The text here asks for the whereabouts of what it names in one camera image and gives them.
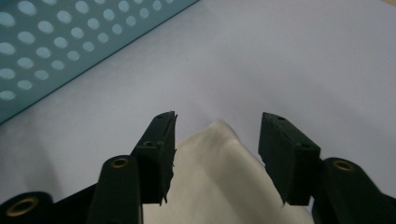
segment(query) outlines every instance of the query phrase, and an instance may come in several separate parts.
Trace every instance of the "cloth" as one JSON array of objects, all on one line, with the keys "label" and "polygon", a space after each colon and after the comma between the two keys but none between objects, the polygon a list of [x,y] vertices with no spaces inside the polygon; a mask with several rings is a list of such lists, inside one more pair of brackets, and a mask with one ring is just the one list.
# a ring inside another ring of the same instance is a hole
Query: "cloth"
[{"label": "cloth", "polygon": [[282,203],[263,165],[222,121],[177,143],[174,173],[168,203],[144,205],[146,224],[313,223],[304,208]]}]

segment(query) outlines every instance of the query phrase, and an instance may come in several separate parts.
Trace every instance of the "white table surface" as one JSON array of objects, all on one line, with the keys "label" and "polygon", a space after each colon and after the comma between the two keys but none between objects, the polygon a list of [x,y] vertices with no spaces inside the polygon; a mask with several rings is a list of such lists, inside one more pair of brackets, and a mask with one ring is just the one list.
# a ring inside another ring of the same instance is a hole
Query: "white table surface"
[{"label": "white table surface", "polygon": [[0,202],[88,187],[169,110],[177,139],[222,119],[256,157],[284,116],[396,197],[396,7],[201,0],[0,126]]}]

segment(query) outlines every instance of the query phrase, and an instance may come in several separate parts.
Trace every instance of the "white fabric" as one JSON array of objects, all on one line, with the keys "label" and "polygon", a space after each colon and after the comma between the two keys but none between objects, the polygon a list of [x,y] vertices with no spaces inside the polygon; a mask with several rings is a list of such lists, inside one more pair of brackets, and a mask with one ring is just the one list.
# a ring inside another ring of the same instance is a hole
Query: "white fabric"
[{"label": "white fabric", "polygon": [[227,124],[216,121],[177,143],[168,203],[144,205],[154,223],[313,223],[302,207],[283,205],[264,167]]}]

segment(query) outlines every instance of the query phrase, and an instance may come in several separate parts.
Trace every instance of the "beige cloth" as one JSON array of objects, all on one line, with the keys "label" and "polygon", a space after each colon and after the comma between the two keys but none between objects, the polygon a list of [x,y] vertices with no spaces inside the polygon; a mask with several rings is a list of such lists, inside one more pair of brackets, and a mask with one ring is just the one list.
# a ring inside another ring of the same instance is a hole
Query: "beige cloth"
[{"label": "beige cloth", "polygon": [[283,205],[264,167],[221,121],[177,143],[168,203],[144,205],[146,224],[313,223]]}]

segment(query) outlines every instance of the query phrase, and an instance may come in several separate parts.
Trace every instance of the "white dot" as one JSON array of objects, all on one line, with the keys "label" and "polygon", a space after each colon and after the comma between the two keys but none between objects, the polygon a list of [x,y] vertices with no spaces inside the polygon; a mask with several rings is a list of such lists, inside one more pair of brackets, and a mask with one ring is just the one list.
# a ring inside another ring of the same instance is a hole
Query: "white dot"
[{"label": "white dot", "polygon": [[10,101],[15,98],[15,93],[12,91],[1,91],[0,92],[0,99],[4,101]]},{"label": "white dot", "polygon": [[98,21],[97,19],[95,19],[95,18],[90,18],[90,19],[87,21],[87,24],[88,24],[88,26],[89,26],[91,29],[93,29],[93,30],[96,30],[96,29],[99,28],[99,26],[100,26],[99,21]]},{"label": "white dot", "polygon": [[103,17],[105,17],[105,19],[108,20],[108,21],[112,21],[112,20],[114,20],[114,18],[116,17],[116,15],[114,14],[113,10],[111,10],[111,9],[106,9],[106,10],[103,12]]},{"label": "white dot", "polygon": [[9,68],[2,68],[0,69],[0,77],[10,80],[15,77],[15,72]]},{"label": "white dot", "polygon": [[53,40],[53,43],[55,44],[56,47],[60,48],[60,49],[64,49],[67,47],[67,40],[61,36],[56,37]]},{"label": "white dot", "polygon": [[142,9],[140,9],[139,14],[140,14],[140,16],[141,16],[143,19],[145,19],[145,18],[147,18],[147,17],[149,16],[149,10],[146,9],[145,7],[143,7]]},{"label": "white dot", "polygon": [[72,21],[72,16],[70,15],[70,13],[68,13],[67,11],[59,11],[56,14],[56,17],[58,18],[59,21],[63,22],[63,23],[69,23],[70,21]]},{"label": "white dot", "polygon": [[78,2],[76,2],[76,10],[79,13],[86,14],[90,10],[90,8],[88,7],[88,5],[85,2],[78,1]]},{"label": "white dot", "polygon": [[119,2],[119,9],[120,11],[127,12],[129,10],[129,4],[127,1],[120,1]]},{"label": "white dot", "polygon": [[6,12],[0,12],[0,24],[6,27],[11,27],[15,25],[15,20],[10,14]]},{"label": "white dot", "polygon": [[17,61],[18,65],[22,68],[31,68],[33,67],[34,63],[30,58],[19,58]]},{"label": "white dot", "polygon": [[35,37],[26,31],[22,31],[18,34],[18,39],[25,44],[33,44],[35,42]]},{"label": "white dot", "polygon": [[50,74],[44,70],[38,70],[35,72],[35,77],[40,80],[46,80],[49,76]]},{"label": "white dot", "polygon": [[101,33],[101,34],[98,35],[98,40],[102,44],[105,44],[108,41],[108,35],[105,34],[105,33]]},{"label": "white dot", "polygon": [[6,55],[11,55],[15,53],[15,48],[7,42],[0,43],[0,52]]},{"label": "white dot", "polygon": [[33,84],[28,80],[22,80],[18,82],[17,86],[23,91],[29,91],[30,89],[32,89]]},{"label": "white dot", "polygon": [[75,27],[72,29],[71,34],[73,37],[80,39],[84,36],[84,32],[79,27]]},{"label": "white dot", "polygon": [[90,41],[87,41],[84,44],[82,44],[82,47],[88,52],[91,52],[95,49],[95,45]]},{"label": "white dot", "polygon": [[158,0],[154,1],[154,3],[152,4],[152,8],[154,8],[154,10],[156,10],[156,11],[161,10],[162,7],[163,7],[163,4],[161,4],[161,2]]},{"label": "white dot", "polygon": [[127,17],[125,21],[129,26],[134,26],[136,24],[136,19],[133,16]]},{"label": "white dot", "polygon": [[41,21],[38,23],[38,29],[46,34],[53,32],[53,26],[49,21]]},{"label": "white dot", "polygon": [[94,0],[95,3],[102,5],[106,0]]},{"label": "white dot", "polygon": [[53,69],[62,70],[64,69],[64,63],[62,61],[56,60],[51,63]]},{"label": "white dot", "polygon": [[35,6],[28,1],[21,1],[18,3],[18,9],[26,15],[33,16],[37,13]]},{"label": "white dot", "polygon": [[72,50],[67,53],[67,58],[69,58],[71,61],[77,61],[79,59],[79,54],[77,51]]},{"label": "white dot", "polygon": [[113,31],[113,33],[115,35],[120,35],[122,33],[122,27],[119,24],[115,24],[113,25],[113,27],[111,28],[111,30]]},{"label": "white dot", "polygon": [[42,0],[44,3],[47,3],[48,5],[55,5],[56,4],[56,0]]},{"label": "white dot", "polygon": [[50,57],[50,50],[44,47],[38,48],[35,53],[41,58],[49,58]]}]

